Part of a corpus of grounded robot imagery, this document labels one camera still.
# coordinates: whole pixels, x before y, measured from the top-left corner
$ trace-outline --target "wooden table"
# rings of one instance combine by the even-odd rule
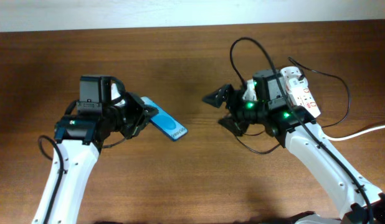
[[[36,139],[53,136],[54,124],[78,98],[83,74],[118,77],[189,133],[172,142],[149,125],[137,138],[104,150],[88,180],[78,223],[232,223],[307,210],[337,217],[297,158],[282,148],[266,156],[251,153],[217,124],[227,111],[201,101],[225,83],[240,85],[229,47],[241,36],[261,41],[278,67],[289,65],[292,56],[347,81],[351,113],[326,129],[329,135],[385,120],[385,21],[2,33],[0,223],[32,221],[50,169]],[[236,48],[235,63],[246,79],[269,68],[248,42]],[[318,122],[339,120],[347,102],[342,84],[307,75],[322,111]],[[107,142],[120,137],[113,134]],[[264,135],[242,139],[258,150],[276,145]],[[385,129],[334,145],[385,191]]]

